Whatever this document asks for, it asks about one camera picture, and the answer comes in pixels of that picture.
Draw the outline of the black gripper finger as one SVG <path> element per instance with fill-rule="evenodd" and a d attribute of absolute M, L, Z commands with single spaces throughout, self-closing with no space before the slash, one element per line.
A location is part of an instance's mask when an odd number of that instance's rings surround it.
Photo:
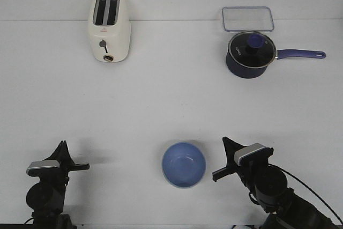
<path fill-rule="evenodd" d="M 64 163 L 65 141 L 61 141 L 55 151 L 46 160 L 56 160 L 60 165 Z"/>
<path fill-rule="evenodd" d="M 244 145 L 241 145 L 226 136 L 222 138 L 222 141 L 226 154 L 234 154 L 236 151 L 244 148 Z"/>
<path fill-rule="evenodd" d="M 231 143 L 224 143 L 224 148 L 226 152 L 226 167 L 234 168 L 237 166 L 236 162 L 234 161 L 234 154 L 237 151 L 237 148 Z"/>
<path fill-rule="evenodd" d="M 67 164 L 67 165 L 74 165 L 74 161 L 72 159 L 72 157 L 70 156 L 70 152 L 69 152 L 69 149 L 68 149 L 68 145 L 67 145 L 67 141 L 64 141 L 64 162 Z"/>

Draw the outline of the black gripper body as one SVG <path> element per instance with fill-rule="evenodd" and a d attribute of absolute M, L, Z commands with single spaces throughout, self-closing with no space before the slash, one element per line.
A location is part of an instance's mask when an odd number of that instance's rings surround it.
<path fill-rule="evenodd" d="M 212 180 L 217 182 L 219 179 L 224 178 L 227 175 L 237 174 L 243 185 L 250 189 L 250 171 L 248 167 L 230 165 L 219 170 L 212 172 Z"/>
<path fill-rule="evenodd" d="M 44 168 L 40 174 L 40 180 L 49 183 L 68 183 L 69 172 L 83 171 L 89 168 L 89 163 Z"/>

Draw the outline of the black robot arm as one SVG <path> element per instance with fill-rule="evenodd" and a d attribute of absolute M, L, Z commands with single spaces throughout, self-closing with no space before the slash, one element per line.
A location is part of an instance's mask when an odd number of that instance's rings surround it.
<path fill-rule="evenodd" d="M 313 204 L 288 186 L 289 172 L 270 164 L 274 149 L 259 143 L 241 145 L 223 137 L 225 167 L 212 173 L 213 181 L 237 174 L 249 191 L 249 198 L 267 214 L 261 228 L 338 228 Z"/>
<path fill-rule="evenodd" d="M 26 194 L 26 203 L 33 210 L 33 228 L 77 228 L 70 215 L 63 213 L 66 188 L 70 172 L 89 168 L 88 163 L 73 161 L 66 141 L 61 141 L 48 158 L 30 163 L 26 174 L 39 178 Z"/>

